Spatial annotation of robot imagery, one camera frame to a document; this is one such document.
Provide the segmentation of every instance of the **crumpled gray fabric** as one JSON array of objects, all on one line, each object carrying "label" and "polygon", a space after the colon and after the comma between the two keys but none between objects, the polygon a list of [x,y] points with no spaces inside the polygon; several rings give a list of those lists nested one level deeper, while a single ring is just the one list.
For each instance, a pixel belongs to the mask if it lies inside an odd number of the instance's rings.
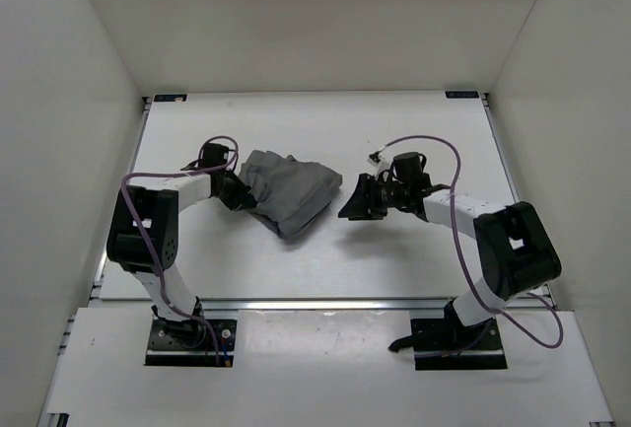
[{"label": "crumpled gray fabric", "polygon": [[301,163],[271,151],[252,151],[239,179],[251,187],[256,207],[248,212],[280,238],[297,235],[326,208],[342,184],[342,176],[319,163]]}]

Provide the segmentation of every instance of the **white platform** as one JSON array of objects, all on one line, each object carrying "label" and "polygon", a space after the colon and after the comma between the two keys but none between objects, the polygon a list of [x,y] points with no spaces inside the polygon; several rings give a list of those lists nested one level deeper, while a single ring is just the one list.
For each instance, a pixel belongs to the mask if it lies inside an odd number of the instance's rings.
[{"label": "white platform", "polygon": [[[394,138],[424,133],[454,142],[463,158],[459,193],[513,201],[480,100],[436,93],[309,93],[189,95],[184,103],[152,104],[138,171],[173,172],[192,161],[213,135],[235,137],[245,160],[253,149],[292,154],[332,167],[341,193],[304,238],[280,241],[246,213],[212,199],[180,215],[177,265],[203,299],[390,298],[458,296],[466,289],[446,228],[392,211],[381,222],[336,218],[367,156]],[[392,153],[428,157],[433,182],[452,178],[444,146],[409,142]],[[139,180],[134,183],[146,183]],[[472,272],[475,244],[463,238]],[[105,270],[102,299],[145,299],[142,286],[116,264]]]},{"label": "white platform", "polygon": [[[516,313],[540,336],[541,311]],[[574,315],[536,347],[499,320],[509,369],[415,372],[386,347],[407,312],[241,312],[232,369],[145,367],[145,307],[82,309],[48,405],[68,427],[588,426],[611,420]]]}]

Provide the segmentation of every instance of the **purple cable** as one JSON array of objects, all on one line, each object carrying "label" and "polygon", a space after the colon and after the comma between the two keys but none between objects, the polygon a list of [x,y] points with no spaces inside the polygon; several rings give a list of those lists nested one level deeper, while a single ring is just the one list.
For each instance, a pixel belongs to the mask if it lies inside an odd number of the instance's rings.
[{"label": "purple cable", "polygon": [[460,262],[460,267],[462,268],[462,273],[464,274],[464,279],[466,279],[466,283],[469,286],[469,289],[471,290],[471,293],[473,294],[473,297],[475,297],[475,300],[482,307],[482,309],[484,309],[486,312],[488,312],[489,314],[496,315],[496,316],[497,315],[504,316],[514,326],[516,326],[519,330],[521,330],[523,333],[525,333],[532,341],[534,341],[535,343],[543,346],[544,348],[554,349],[554,348],[558,348],[559,346],[561,346],[561,344],[563,343],[563,338],[564,338],[563,323],[561,322],[561,319],[559,319],[559,316],[556,314],[556,311],[554,310],[554,308],[552,306],[550,306],[547,303],[547,301],[545,301],[542,297],[537,296],[536,294],[527,293],[527,295],[529,297],[534,298],[534,299],[538,300],[539,302],[541,302],[545,306],[545,308],[548,311],[550,311],[550,313],[554,316],[554,319],[556,320],[556,323],[557,323],[557,325],[559,327],[559,338],[557,339],[557,341],[555,343],[546,343],[546,342],[540,340],[534,334],[532,334],[530,331],[528,331],[523,325],[521,325],[518,321],[516,321],[513,317],[508,315],[506,312],[500,311],[500,310],[497,310],[497,309],[493,309],[493,308],[487,306],[485,304],[485,302],[482,300],[482,298],[480,297],[479,293],[477,292],[477,289],[475,288],[475,284],[473,283],[473,279],[471,278],[471,274],[470,274],[469,269],[468,269],[468,267],[466,265],[466,261],[464,260],[464,254],[462,253],[462,246],[460,244],[460,237],[459,237],[458,232],[457,232],[457,222],[456,222],[456,183],[457,183],[457,180],[460,177],[460,169],[462,167],[462,159],[460,158],[460,153],[458,152],[456,146],[454,146],[448,140],[443,139],[443,138],[439,138],[438,136],[432,136],[432,135],[428,135],[428,134],[412,134],[412,135],[409,135],[409,136],[403,136],[402,138],[398,138],[398,139],[395,139],[394,141],[390,141],[389,143],[384,145],[382,148],[380,148],[379,152],[383,151],[385,148],[389,148],[390,146],[392,146],[392,145],[394,145],[396,143],[400,143],[401,141],[407,141],[407,140],[410,140],[410,139],[427,139],[427,140],[430,140],[430,141],[438,141],[439,143],[442,143],[442,144],[446,145],[448,148],[450,148],[452,150],[452,152],[454,153],[454,156],[456,156],[456,171],[454,172],[454,178],[452,179],[452,183],[450,185],[450,216],[451,216],[451,220],[452,220],[452,234],[454,236],[454,245],[456,246],[456,254],[457,254],[458,261]]},{"label": "purple cable", "polygon": [[131,197],[129,196],[129,190],[127,189],[127,184],[133,178],[185,178],[185,177],[200,176],[202,174],[216,173],[218,171],[222,171],[223,169],[231,165],[239,157],[239,144],[237,143],[237,141],[235,141],[235,139],[231,138],[230,136],[223,136],[223,135],[212,137],[209,140],[207,140],[204,144],[210,143],[212,141],[216,141],[218,139],[227,139],[228,141],[231,141],[235,145],[235,150],[233,152],[232,157],[224,165],[215,166],[214,168],[198,169],[195,171],[187,171],[187,172],[173,173],[173,174],[130,173],[124,176],[122,178],[122,182],[120,183],[120,194],[122,195],[122,198],[125,201],[127,208],[129,209],[131,218],[133,218],[134,222],[136,222],[136,226],[138,227],[140,236],[145,242],[145,245],[147,246],[147,250],[149,251],[149,255],[151,256],[154,262],[154,265],[152,266],[152,270],[154,274],[160,279],[160,296],[162,297],[162,300],[165,302],[165,304],[167,304],[167,306],[169,306],[169,308],[172,311],[174,311],[180,317],[185,317],[187,319],[197,321],[198,323],[201,323],[205,327],[206,331],[210,333],[210,336],[213,339],[213,345],[215,348],[215,363],[217,366],[219,366],[219,343],[217,341],[217,335],[215,334],[215,330],[213,330],[213,327],[210,324],[210,322],[206,320],[204,317],[195,316],[194,314],[187,314],[186,312],[182,311],[181,309],[179,309],[178,307],[172,304],[171,300],[169,299],[169,296],[167,295],[167,281],[165,280],[165,269],[162,266],[162,263],[160,262],[160,257],[158,256],[156,247],[154,247],[154,244],[151,241],[151,237],[149,236],[149,233],[147,233],[147,230],[145,229],[144,225],[142,224],[142,219],[140,218],[140,215],[138,215],[138,211],[136,210],[136,207],[134,206],[134,203],[132,202]]}]

